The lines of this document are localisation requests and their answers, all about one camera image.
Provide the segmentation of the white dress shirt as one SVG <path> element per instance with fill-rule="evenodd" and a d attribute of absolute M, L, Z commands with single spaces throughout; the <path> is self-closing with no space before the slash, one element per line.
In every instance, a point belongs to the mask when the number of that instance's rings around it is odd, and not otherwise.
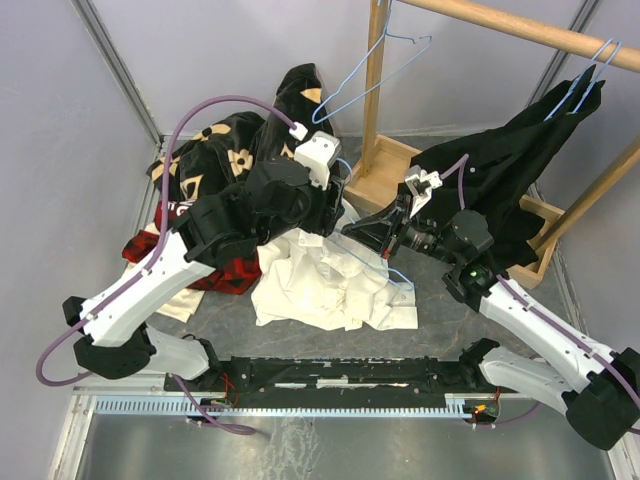
<path fill-rule="evenodd" d="M 256 324 L 295 320 L 327 331 L 365 325 L 378 331 L 417 329 L 415 292 L 401 291 L 329 238 L 369 254 L 371 263 L 388 265 L 347 237 L 291 230 L 257 249 L 262 275 L 251 293 Z"/>

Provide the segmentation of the red black plaid shirt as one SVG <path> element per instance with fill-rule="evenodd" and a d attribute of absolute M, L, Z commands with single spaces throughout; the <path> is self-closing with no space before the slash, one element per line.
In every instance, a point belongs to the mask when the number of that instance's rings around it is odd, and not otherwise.
<path fill-rule="evenodd" d="M 143 260 L 157 245 L 161 226 L 162 202 L 159 201 L 153 221 L 139 230 L 124 246 L 122 257 L 132 264 Z M 225 294 L 244 294 L 261 276 L 258 254 L 236 258 L 221 269 L 188 286 L 196 291 L 217 291 Z"/>

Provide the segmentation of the black button shirt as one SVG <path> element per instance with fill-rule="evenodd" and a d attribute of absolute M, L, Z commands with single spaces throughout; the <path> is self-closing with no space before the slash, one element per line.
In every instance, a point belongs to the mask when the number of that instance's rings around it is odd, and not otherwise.
<path fill-rule="evenodd" d="M 544 219 L 523 210 L 520 199 L 543 173 L 577 126 L 601 105 L 603 80 L 596 67 L 576 81 L 565 80 L 504 126 L 435 145 L 414 156 L 412 165 L 442 173 L 463 155 L 465 207 L 482 214 L 494 238 L 490 252 L 502 268 L 537 261 L 529 245 Z"/>

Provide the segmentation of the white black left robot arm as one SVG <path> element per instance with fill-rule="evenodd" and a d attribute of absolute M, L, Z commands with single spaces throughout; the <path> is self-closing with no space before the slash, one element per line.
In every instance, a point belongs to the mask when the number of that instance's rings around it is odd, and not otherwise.
<path fill-rule="evenodd" d="M 150 253 L 92 299 L 67 299 L 68 321 L 82 325 L 73 345 L 78 365 L 110 380 L 148 369 L 201 390 L 215 387 L 221 366 L 209 342 L 170 336 L 147 320 L 182 289 L 293 229 L 328 236 L 344 213 L 345 181 L 336 170 L 325 181 L 310 173 L 284 157 L 259 163 L 244 181 L 199 198 L 177 216 L 162 253 Z"/>

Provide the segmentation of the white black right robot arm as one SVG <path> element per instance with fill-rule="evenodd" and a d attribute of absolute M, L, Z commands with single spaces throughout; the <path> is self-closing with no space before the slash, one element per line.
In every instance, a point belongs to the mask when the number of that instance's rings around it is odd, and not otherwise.
<path fill-rule="evenodd" d="M 490 255 L 487 221 L 461 210 L 441 230 L 418 218 L 405 196 L 384 210 L 342 228 L 346 237 L 382 257 L 404 246 L 451 265 L 442 280 L 450 295 L 510 331 L 539 355 L 531 360 L 490 341 L 462 362 L 460 382 L 522 393 L 563 415 L 586 442 L 612 449 L 639 422 L 639 354 L 618 352 L 578 331 L 541 305 Z"/>

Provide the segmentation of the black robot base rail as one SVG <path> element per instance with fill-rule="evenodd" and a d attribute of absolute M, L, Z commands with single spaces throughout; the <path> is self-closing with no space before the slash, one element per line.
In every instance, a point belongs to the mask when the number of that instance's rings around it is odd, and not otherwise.
<path fill-rule="evenodd" d="M 481 376 L 479 360 L 493 345 L 482 340 L 454 361 L 233 357 L 198 380 L 167 376 L 163 389 L 189 392 L 193 416 L 423 417 L 492 427 L 503 390 Z"/>

